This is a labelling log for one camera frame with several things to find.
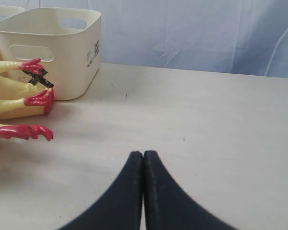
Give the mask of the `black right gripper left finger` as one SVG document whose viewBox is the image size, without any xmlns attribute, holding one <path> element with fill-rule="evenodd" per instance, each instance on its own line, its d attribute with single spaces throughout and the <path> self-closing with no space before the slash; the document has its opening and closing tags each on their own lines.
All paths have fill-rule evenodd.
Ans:
<svg viewBox="0 0 288 230">
<path fill-rule="evenodd" d="M 62 230 L 138 230 L 143 199 L 143 156 L 129 154 L 122 170 L 105 193 Z"/>
</svg>

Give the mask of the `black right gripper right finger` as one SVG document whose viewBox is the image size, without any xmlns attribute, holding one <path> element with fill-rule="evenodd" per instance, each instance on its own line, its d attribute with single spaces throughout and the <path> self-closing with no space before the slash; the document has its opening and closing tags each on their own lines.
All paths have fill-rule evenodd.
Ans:
<svg viewBox="0 0 288 230">
<path fill-rule="evenodd" d="M 144 210 L 148 230 L 231 230 L 198 205 L 169 174 L 156 151 L 144 153 Z"/>
</svg>

